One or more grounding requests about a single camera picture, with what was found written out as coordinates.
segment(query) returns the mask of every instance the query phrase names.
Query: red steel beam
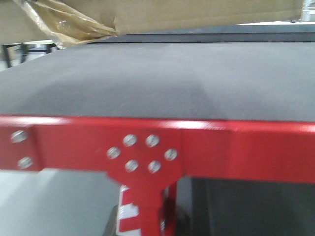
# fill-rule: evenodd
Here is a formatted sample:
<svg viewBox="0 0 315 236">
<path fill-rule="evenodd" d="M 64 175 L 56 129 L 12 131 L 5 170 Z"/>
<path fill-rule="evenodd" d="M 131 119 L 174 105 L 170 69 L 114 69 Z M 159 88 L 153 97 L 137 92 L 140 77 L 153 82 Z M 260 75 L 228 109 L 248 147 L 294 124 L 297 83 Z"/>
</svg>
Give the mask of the red steel beam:
<svg viewBox="0 0 315 236">
<path fill-rule="evenodd" d="M 27 138 L 12 142 L 17 131 Z M 137 137 L 131 147 L 123 144 L 128 134 Z M 148 147 L 145 140 L 152 134 L 160 142 Z M 120 150 L 115 159 L 107 157 L 112 147 Z M 164 157 L 171 148 L 178 153 L 172 161 Z M 0 117 L 0 169 L 19 169 L 25 158 L 31 158 L 26 169 L 33 171 L 107 171 L 130 188 L 142 236 L 171 236 L 174 220 L 160 230 L 163 191 L 182 176 L 315 183 L 315 123 Z M 130 160 L 138 164 L 133 172 L 126 171 Z M 161 168 L 152 174 L 153 161 Z"/>
</svg>

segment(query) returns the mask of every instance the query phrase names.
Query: gray floor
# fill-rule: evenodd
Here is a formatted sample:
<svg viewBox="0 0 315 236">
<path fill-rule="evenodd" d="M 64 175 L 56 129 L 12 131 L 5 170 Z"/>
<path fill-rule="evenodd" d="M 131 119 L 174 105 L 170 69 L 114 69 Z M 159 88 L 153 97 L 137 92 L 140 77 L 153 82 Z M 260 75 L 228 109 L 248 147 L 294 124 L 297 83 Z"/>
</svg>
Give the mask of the gray floor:
<svg viewBox="0 0 315 236">
<path fill-rule="evenodd" d="M 0 171 L 0 236 L 102 236 L 119 185 L 105 173 Z M 190 179 L 178 202 L 191 212 Z"/>
</svg>

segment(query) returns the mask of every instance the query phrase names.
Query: silver bolt head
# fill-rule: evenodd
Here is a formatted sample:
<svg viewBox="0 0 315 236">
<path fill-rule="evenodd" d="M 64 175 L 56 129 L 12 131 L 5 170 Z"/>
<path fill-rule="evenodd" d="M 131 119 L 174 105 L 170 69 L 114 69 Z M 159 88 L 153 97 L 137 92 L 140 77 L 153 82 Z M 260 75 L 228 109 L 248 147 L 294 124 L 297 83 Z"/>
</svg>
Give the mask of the silver bolt head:
<svg viewBox="0 0 315 236">
<path fill-rule="evenodd" d="M 137 136 L 134 134 L 128 134 L 124 137 L 123 143 L 125 146 L 130 147 L 137 142 Z"/>
<path fill-rule="evenodd" d="M 152 161 L 149 165 L 148 165 L 148 170 L 151 174 L 154 174 L 156 172 L 158 172 L 161 169 L 162 165 L 159 161 Z"/>
<path fill-rule="evenodd" d="M 155 147 L 159 144 L 159 137 L 158 135 L 151 134 L 149 137 L 146 138 L 146 145 L 150 148 Z"/>
<path fill-rule="evenodd" d="M 136 160 L 130 160 L 125 164 L 125 169 L 128 173 L 134 172 L 136 169 L 138 169 L 138 162 Z"/>
<path fill-rule="evenodd" d="M 108 151 L 107 151 L 107 157 L 108 159 L 115 159 L 117 157 L 119 157 L 120 155 L 120 150 L 118 147 L 111 147 Z"/>
<path fill-rule="evenodd" d="M 11 142 L 20 143 L 28 138 L 28 134 L 24 130 L 15 131 L 11 134 Z"/>
<path fill-rule="evenodd" d="M 24 170 L 24 169 L 27 169 L 28 167 L 31 167 L 32 164 L 33 164 L 33 160 L 30 157 L 24 157 L 18 161 L 18 167 L 21 170 Z"/>
<path fill-rule="evenodd" d="M 173 161 L 176 159 L 177 155 L 176 149 L 171 148 L 165 152 L 164 157 L 167 161 Z"/>
<path fill-rule="evenodd" d="M 160 227 L 162 231 L 165 230 L 165 220 L 161 220 Z"/>
</svg>

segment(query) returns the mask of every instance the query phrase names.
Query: gray felt top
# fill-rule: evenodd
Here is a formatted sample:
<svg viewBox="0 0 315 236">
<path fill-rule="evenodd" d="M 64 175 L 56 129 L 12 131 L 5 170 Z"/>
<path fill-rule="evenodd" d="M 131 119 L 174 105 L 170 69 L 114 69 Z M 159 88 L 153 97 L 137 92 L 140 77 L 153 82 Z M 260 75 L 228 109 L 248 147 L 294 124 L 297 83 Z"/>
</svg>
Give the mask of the gray felt top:
<svg viewBox="0 0 315 236">
<path fill-rule="evenodd" d="M 315 43 L 90 44 L 0 73 L 0 114 L 315 121 Z"/>
</svg>

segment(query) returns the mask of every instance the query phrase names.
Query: cardboard box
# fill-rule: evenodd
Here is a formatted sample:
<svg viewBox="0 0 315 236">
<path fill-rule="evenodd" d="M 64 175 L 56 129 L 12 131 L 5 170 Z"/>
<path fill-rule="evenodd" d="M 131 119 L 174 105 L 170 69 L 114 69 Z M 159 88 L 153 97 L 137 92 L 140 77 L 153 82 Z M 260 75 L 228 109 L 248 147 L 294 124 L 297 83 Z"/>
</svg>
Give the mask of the cardboard box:
<svg viewBox="0 0 315 236">
<path fill-rule="evenodd" d="M 118 35 L 299 19 L 303 0 L 63 0 Z M 12 0 L 0 1 L 0 44 L 47 39 Z"/>
</svg>

